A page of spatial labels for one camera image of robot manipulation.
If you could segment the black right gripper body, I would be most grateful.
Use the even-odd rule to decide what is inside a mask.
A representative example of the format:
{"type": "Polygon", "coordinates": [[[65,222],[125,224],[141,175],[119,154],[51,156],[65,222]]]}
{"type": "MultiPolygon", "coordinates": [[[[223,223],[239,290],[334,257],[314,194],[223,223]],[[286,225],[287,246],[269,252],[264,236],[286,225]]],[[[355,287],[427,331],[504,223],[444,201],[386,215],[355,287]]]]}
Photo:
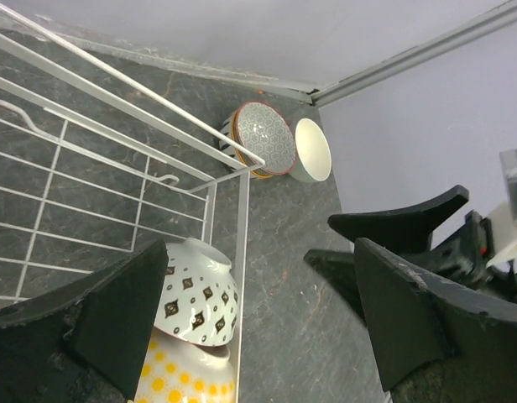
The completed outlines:
{"type": "Polygon", "coordinates": [[[475,211],[465,223],[426,257],[426,269],[472,290],[517,304],[517,270],[511,259],[505,269],[494,256],[491,222],[475,211]]]}

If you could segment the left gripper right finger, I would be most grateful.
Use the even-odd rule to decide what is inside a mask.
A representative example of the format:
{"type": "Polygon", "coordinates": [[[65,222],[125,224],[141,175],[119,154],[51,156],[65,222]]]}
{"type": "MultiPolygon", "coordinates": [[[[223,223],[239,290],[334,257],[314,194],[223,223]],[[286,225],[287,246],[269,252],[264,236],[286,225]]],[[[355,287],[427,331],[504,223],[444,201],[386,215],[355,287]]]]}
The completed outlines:
{"type": "Polygon", "coordinates": [[[517,402],[517,304],[360,238],[355,269],[384,391],[394,402],[517,402]]]}

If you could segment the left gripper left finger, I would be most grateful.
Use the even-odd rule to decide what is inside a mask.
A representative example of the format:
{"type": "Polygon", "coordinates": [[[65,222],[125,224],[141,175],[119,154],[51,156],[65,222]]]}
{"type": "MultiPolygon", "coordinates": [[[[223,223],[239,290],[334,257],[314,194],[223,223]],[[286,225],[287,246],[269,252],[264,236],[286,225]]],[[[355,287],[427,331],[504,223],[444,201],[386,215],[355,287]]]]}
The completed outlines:
{"type": "Polygon", "coordinates": [[[138,388],[168,254],[156,240],[0,308],[0,402],[127,402],[138,388]]]}

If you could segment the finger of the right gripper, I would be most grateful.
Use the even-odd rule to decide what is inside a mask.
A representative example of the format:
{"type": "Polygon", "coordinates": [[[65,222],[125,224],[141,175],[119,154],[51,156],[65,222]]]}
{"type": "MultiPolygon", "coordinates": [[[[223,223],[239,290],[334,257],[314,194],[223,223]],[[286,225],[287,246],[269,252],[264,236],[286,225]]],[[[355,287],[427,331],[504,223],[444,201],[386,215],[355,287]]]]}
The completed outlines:
{"type": "Polygon", "coordinates": [[[304,261],[332,287],[365,326],[366,321],[358,289],[354,253],[310,249],[305,254],[304,261]]]}
{"type": "Polygon", "coordinates": [[[456,185],[430,200],[394,210],[339,213],[329,227],[351,242],[368,238],[395,254],[419,254],[431,248],[432,234],[469,201],[469,191],[456,185]]]}

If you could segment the plain white ribbed bowl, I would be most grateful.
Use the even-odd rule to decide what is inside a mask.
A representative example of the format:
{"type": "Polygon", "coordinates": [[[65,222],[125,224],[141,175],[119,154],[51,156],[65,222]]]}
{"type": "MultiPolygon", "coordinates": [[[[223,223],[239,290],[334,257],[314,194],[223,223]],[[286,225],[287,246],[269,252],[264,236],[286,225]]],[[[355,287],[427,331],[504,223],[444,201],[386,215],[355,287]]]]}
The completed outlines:
{"type": "Polygon", "coordinates": [[[318,124],[302,118],[295,126],[296,159],[289,175],[297,181],[325,181],[332,171],[332,156],[325,134],[318,124]]]}

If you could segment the white bowl dark diamond pattern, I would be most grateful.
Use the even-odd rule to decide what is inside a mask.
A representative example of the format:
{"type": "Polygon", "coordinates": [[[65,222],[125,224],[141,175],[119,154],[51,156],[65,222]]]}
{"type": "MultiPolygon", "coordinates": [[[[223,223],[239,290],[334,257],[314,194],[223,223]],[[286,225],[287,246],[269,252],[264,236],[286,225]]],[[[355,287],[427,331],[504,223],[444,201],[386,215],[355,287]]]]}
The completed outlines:
{"type": "Polygon", "coordinates": [[[207,347],[228,344],[239,311],[231,260],[196,238],[167,243],[168,264],[154,327],[172,337],[207,347]]]}

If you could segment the grey dotted bowl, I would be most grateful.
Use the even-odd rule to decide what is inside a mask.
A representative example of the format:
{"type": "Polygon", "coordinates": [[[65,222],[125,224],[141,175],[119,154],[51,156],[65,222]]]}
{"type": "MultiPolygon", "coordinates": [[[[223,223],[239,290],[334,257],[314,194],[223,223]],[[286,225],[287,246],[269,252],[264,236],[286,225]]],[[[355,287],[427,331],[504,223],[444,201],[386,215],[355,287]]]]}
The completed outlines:
{"type": "Polygon", "coordinates": [[[295,140],[284,117],[265,102],[246,102],[234,120],[234,136],[243,147],[264,160],[253,170],[260,178],[288,173],[295,163],[295,140]]]}

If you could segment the white wire dish rack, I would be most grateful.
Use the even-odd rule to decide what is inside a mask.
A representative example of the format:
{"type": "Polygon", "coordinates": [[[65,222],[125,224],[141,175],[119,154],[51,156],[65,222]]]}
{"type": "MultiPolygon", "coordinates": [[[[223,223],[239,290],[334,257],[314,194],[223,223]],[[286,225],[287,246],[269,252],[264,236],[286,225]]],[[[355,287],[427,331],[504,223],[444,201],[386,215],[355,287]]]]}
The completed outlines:
{"type": "Polygon", "coordinates": [[[238,400],[251,170],[220,131],[47,29],[0,27],[0,308],[196,238],[232,262],[238,400]]]}

